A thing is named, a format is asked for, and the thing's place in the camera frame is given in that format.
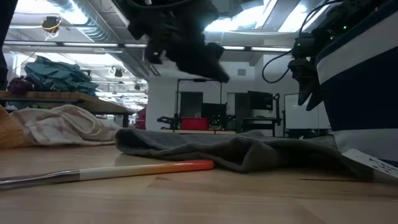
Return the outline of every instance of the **ceiling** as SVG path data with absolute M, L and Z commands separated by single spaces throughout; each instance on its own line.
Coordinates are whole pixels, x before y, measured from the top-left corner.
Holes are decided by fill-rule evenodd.
M 68 0 L 72 11 L 65 11 L 52 3 L 59 0 L 19 0 L 12 20 L 7 40 L 49 40 L 40 23 L 47 16 L 61 16 L 62 27 L 58 34 L 50 36 L 56 42 L 108 42 L 108 43 L 146 43 L 146 38 L 135 40 L 127 30 L 129 21 L 110 0 Z M 267 46 L 291 47 L 300 27 L 303 16 L 317 5 L 327 0 L 255 0 L 263 6 L 255 6 L 243 11 L 248 0 L 212 0 L 220 12 L 220 19 L 206 28 L 207 42 L 224 46 Z M 321 21 L 325 12 L 315 14 L 311 29 Z M 100 85 L 99 90 L 135 91 L 136 84 L 147 90 L 145 80 L 161 75 L 178 74 L 172 62 L 165 65 L 149 65 L 143 60 L 144 49 L 73 48 L 73 47 L 30 47 L 4 46 L 5 51 L 19 54 L 21 58 L 36 55 L 50 60 L 77 63 L 82 68 L 92 70 L 93 79 L 113 81 L 114 69 L 120 68 L 123 85 Z M 254 66 L 264 53 L 226 51 L 222 62 L 247 62 Z

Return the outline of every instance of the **desk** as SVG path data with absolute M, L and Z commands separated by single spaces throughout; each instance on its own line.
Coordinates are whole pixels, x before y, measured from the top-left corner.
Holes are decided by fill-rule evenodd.
M 0 151 L 0 177 L 154 164 L 114 146 Z M 7 224 L 360 223 L 398 220 L 398 188 L 310 170 L 157 174 L 0 191 Z
M 92 114 L 123 115 L 123 127 L 129 126 L 129 115 L 134 112 L 119 105 L 88 96 L 84 93 L 27 92 L 25 95 L 13 95 L 10 91 L 0 91 L 0 101 L 28 102 L 48 107 L 65 104 L 79 106 Z
M 269 124 L 252 124 L 253 121 L 267 121 Z M 272 137 L 275 137 L 275 125 L 278 120 L 275 118 L 243 118 L 243 132 L 252 130 L 272 130 Z
M 236 131 L 204 131 L 204 130 L 161 130 L 164 133 L 177 133 L 177 134 L 236 134 Z

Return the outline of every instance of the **red container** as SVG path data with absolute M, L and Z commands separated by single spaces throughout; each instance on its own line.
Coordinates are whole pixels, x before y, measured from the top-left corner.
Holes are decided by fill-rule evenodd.
M 183 130 L 209 130 L 208 118 L 182 118 Z

